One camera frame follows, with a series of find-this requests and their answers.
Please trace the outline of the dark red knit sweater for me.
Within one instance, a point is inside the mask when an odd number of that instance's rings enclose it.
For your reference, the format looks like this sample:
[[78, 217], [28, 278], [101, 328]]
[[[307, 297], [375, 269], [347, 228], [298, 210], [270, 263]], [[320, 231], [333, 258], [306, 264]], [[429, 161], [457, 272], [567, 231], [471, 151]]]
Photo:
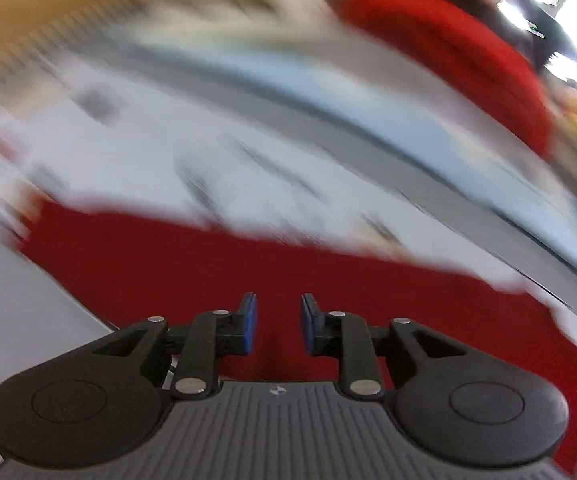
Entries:
[[335, 363], [313, 359], [300, 329], [300, 300], [383, 325], [410, 318], [538, 374], [564, 393], [570, 422], [555, 460], [577, 464], [577, 346], [549, 307], [524, 290], [502, 292], [471, 276], [407, 262], [337, 254], [313, 245], [238, 237], [119, 211], [42, 206], [17, 244], [80, 304], [118, 327], [151, 315], [190, 322], [200, 312], [258, 299], [254, 350], [229, 358], [235, 379], [331, 379]]

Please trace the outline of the light blue folded sheet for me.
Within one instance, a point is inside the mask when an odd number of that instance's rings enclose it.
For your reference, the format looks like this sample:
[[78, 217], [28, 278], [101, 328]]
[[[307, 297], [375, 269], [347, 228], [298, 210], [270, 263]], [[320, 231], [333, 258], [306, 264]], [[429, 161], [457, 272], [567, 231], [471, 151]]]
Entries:
[[350, 29], [130, 27], [133, 48], [293, 101], [407, 154], [577, 270], [577, 199], [550, 165], [429, 70]]

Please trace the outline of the bright red folded blanket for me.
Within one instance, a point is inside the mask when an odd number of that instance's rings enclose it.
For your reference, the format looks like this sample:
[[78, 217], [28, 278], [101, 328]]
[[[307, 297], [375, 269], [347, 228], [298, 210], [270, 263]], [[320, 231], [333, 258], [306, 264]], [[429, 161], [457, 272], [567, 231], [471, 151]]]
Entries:
[[542, 158], [553, 133], [531, 64], [477, 18], [447, 0], [340, 0], [345, 23], [431, 70]]

